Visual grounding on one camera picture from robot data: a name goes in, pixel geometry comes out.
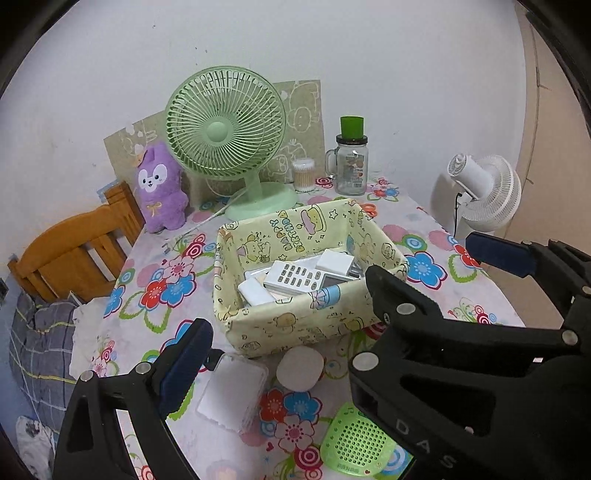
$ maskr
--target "fan hub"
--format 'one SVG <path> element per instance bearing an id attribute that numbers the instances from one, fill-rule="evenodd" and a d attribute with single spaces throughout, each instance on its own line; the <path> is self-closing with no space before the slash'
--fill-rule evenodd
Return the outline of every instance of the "fan hub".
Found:
<path id="1" fill-rule="evenodd" d="M 232 123 L 227 118 L 215 117 L 203 126 L 203 139 L 211 145 L 219 145 L 232 138 Z"/>

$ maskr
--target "green lid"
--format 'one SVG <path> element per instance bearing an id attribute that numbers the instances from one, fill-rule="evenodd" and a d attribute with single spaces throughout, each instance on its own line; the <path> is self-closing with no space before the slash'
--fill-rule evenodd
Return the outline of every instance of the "green lid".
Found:
<path id="1" fill-rule="evenodd" d="M 320 445 L 320 458 L 338 472 L 374 476 L 388 466 L 396 447 L 395 441 L 347 402 L 326 432 Z"/>
<path id="2" fill-rule="evenodd" d="M 363 138 L 363 117 L 342 116 L 340 118 L 340 134 L 344 140 Z"/>

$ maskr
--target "chair backrest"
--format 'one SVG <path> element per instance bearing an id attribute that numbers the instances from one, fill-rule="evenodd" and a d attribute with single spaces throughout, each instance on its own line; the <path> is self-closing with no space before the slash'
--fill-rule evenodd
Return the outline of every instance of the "chair backrest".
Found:
<path id="1" fill-rule="evenodd" d="M 68 218 L 46 230 L 25 250 L 19 261 L 8 266 L 23 289 L 45 301 L 65 299 L 70 291 L 84 301 L 108 296 L 115 280 L 108 280 L 90 256 L 94 248 L 117 279 L 126 255 L 115 239 L 120 229 L 131 245 L 144 218 L 125 183 L 105 194 L 108 205 Z"/>

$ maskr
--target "green desk fan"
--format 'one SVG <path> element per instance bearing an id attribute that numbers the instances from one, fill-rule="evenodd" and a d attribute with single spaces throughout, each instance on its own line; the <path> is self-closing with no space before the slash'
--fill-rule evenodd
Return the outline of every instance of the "green desk fan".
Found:
<path id="1" fill-rule="evenodd" d="M 166 106 L 166 140 L 188 171 L 212 180 L 244 178 L 230 200 L 231 220 L 292 208 L 288 185 L 259 180 L 285 134 L 281 97 L 263 77 L 240 67 L 211 67 L 192 75 Z"/>

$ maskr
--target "glass jar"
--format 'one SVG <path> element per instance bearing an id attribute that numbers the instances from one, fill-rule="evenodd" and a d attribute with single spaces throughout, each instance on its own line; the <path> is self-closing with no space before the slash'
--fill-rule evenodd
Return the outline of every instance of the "glass jar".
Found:
<path id="1" fill-rule="evenodd" d="M 326 152 L 326 173 L 341 195 L 365 194 L 368 183 L 368 138 L 346 140 L 336 136 L 337 147 Z"/>

